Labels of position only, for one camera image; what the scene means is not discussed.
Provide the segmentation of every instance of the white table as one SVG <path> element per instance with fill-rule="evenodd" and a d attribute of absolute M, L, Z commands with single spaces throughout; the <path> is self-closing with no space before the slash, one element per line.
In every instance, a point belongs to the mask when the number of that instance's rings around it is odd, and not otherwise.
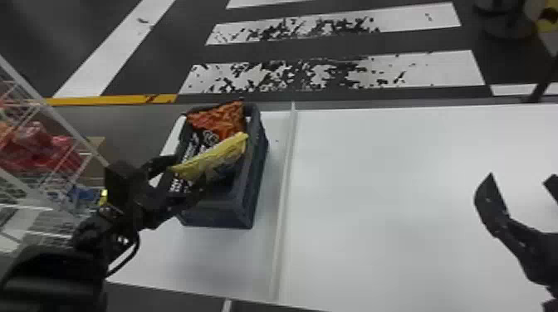
<path fill-rule="evenodd" d="M 329 311 L 538 311 L 550 296 L 472 198 L 494 172 L 516 219 L 558 230 L 541 185 L 558 172 L 557 116 L 558 105 L 263 113 L 254 229 L 168 222 L 111 280 Z"/>

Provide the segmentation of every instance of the white crosswalk stripe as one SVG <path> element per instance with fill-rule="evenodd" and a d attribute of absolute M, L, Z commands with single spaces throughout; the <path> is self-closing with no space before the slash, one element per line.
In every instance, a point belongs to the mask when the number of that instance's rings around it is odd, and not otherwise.
<path fill-rule="evenodd" d="M 193 66 L 181 94 L 484 85 L 472 51 Z"/>
<path fill-rule="evenodd" d="M 218 24 L 206 45 L 460 27 L 451 2 Z"/>

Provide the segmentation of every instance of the white wire rack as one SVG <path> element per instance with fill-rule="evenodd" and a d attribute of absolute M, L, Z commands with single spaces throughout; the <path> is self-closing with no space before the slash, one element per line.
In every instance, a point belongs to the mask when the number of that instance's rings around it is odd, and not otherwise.
<path fill-rule="evenodd" d="M 78 183 L 91 161 L 108 165 L 0 56 L 0 252 L 65 246 L 95 201 Z"/>

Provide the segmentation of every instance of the red product package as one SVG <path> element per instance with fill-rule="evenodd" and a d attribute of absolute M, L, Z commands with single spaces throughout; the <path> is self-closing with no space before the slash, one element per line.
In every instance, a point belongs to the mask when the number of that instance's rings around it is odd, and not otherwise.
<path fill-rule="evenodd" d="M 63 135 L 53 137 L 51 153 L 43 154 L 41 157 L 36 158 L 35 165 L 43 170 L 55 170 L 60 161 L 66 156 L 64 162 L 57 168 L 58 171 L 63 173 L 75 172 L 80 168 L 82 160 L 75 150 L 70 151 L 74 143 L 75 141 L 70 137 Z"/>
<path fill-rule="evenodd" d="M 17 129 L 12 141 L 35 154 L 43 154 L 46 149 L 52 148 L 52 136 L 38 121 L 33 121 L 27 127 Z"/>

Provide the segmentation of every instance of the snack package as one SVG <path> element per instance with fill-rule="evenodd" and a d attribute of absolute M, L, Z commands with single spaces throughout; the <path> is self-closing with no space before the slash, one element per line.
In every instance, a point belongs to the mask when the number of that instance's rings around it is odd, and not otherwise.
<path fill-rule="evenodd" d="M 186 118 L 195 129 L 210 130 L 219 137 L 219 141 L 223 141 L 245 131 L 243 111 L 242 102 L 237 100 L 211 110 L 188 114 Z"/>
<path fill-rule="evenodd" d="M 246 151 L 247 139 L 248 134 L 238 132 L 185 163 L 170 167 L 170 170 L 187 181 L 195 181 L 204 173 L 208 181 L 223 178 Z"/>

